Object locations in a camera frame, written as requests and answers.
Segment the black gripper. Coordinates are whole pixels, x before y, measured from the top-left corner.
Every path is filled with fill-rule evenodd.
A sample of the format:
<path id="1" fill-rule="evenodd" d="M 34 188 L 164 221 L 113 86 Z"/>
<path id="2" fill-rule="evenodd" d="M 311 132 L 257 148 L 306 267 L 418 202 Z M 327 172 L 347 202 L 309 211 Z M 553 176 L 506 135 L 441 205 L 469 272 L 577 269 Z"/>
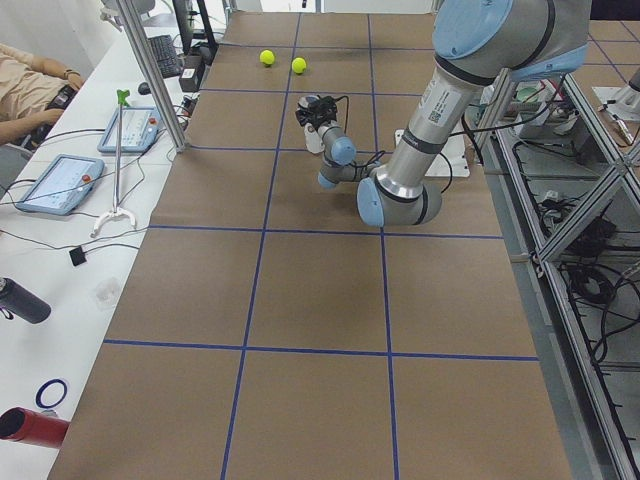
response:
<path id="1" fill-rule="evenodd" d="M 305 124 L 311 124 L 318 131 L 321 125 L 335 120 L 336 114 L 333 112 L 311 112 L 306 114 Z"/>

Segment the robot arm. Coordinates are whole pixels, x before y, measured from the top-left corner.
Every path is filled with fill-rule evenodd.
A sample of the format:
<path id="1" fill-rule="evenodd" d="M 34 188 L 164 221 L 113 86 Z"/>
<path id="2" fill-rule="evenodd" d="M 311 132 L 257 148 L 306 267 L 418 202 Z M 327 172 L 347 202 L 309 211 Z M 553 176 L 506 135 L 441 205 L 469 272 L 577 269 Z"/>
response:
<path id="1" fill-rule="evenodd" d="M 586 57 L 590 14 L 588 1 L 444 2 L 432 36 L 433 77 L 387 163 L 357 163 L 335 98 L 299 100 L 298 123 L 323 146 L 319 183 L 357 183 L 359 216 L 370 226 L 432 220 L 442 198 L 425 175 L 474 97 L 503 69 L 515 81 L 577 70 Z"/>

